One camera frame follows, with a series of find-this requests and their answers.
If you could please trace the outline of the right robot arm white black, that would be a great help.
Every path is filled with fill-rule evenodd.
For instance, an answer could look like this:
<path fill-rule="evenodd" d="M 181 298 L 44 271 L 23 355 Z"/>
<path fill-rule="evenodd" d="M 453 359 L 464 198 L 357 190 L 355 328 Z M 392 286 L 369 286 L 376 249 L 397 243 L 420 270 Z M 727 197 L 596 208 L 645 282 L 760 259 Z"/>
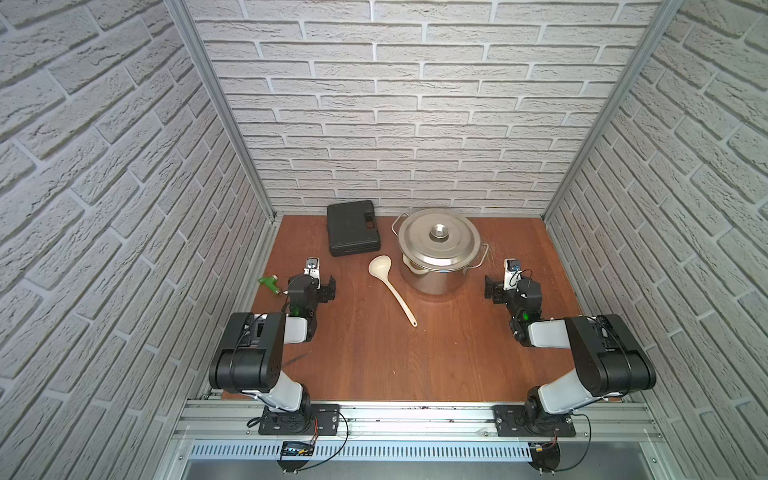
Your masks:
<path fill-rule="evenodd" d="M 513 287 L 486 277 L 484 297 L 506 307 L 510 329 L 522 346 L 565 349 L 574 363 L 568 373 L 529 390 L 523 405 L 495 407 L 499 435 L 573 437 L 575 410 L 654 388 L 655 367 L 621 316 L 546 320 L 541 317 L 541 286 L 529 277 Z"/>

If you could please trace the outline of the cream plastic ladle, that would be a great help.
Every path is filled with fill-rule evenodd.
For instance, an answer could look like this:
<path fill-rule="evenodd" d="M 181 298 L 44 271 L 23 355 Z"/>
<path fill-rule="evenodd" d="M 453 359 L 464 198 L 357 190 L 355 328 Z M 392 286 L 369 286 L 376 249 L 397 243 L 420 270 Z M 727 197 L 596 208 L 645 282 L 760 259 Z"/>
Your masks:
<path fill-rule="evenodd" d="M 413 315 L 411 309 L 409 308 L 409 306 L 407 305 L 403 297 L 400 295 L 400 293 L 397 291 L 397 289 L 393 286 L 393 284 L 389 280 L 389 273 L 390 273 L 391 267 L 392 267 L 391 258 L 387 255 L 379 255 L 369 263 L 368 272 L 371 276 L 380 280 L 388 288 L 390 293 L 394 296 L 394 298 L 402 308 L 411 326 L 414 328 L 417 328 L 418 322 L 415 316 Z"/>

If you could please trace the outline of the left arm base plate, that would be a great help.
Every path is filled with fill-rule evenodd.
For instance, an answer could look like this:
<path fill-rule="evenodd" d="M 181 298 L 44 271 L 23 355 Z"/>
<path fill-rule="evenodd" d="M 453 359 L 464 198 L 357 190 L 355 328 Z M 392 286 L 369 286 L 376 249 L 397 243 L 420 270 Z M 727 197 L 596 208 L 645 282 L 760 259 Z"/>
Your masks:
<path fill-rule="evenodd" d="M 297 412 L 277 413 L 266 409 L 260 417 L 258 433 L 262 436 L 335 436 L 340 421 L 340 405 L 311 404 Z"/>

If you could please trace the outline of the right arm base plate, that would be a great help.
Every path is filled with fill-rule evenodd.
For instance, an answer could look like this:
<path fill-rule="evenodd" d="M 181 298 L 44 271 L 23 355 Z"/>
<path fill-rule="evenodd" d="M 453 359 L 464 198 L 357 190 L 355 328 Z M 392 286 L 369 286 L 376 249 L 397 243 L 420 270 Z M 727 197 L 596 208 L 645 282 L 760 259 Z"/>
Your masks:
<path fill-rule="evenodd" d="M 570 415 L 531 413 L 529 408 L 522 404 L 494 405 L 491 411 L 499 437 L 573 438 L 576 436 Z"/>

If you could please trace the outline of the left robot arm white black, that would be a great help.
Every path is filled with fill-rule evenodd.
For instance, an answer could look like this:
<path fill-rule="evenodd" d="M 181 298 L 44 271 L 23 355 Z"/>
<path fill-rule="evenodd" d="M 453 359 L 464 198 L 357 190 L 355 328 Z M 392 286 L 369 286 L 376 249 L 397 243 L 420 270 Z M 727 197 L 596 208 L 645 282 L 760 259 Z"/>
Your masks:
<path fill-rule="evenodd" d="M 282 369 L 286 344 L 310 342 L 317 330 L 317 309 L 335 298 L 336 280 L 310 274 L 294 276 L 286 303 L 277 312 L 231 315 L 211 361 L 212 388 L 252 397 L 263 412 L 246 423 L 261 435 L 334 435 L 338 408 L 314 406 L 307 387 Z"/>

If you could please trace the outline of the stainless steel pot lid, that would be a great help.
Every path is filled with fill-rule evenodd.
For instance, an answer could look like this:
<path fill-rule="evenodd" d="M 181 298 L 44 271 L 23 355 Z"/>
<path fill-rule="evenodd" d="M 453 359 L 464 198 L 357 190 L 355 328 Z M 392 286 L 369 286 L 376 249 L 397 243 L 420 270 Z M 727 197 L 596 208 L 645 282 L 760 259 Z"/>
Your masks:
<path fill-rule="evenodd" d="M 482 245 L 470 220 L 444 209 L 407 215 L 394 231 L 403 255 L 422 269 L 448 272 L 468 268 Z"/>

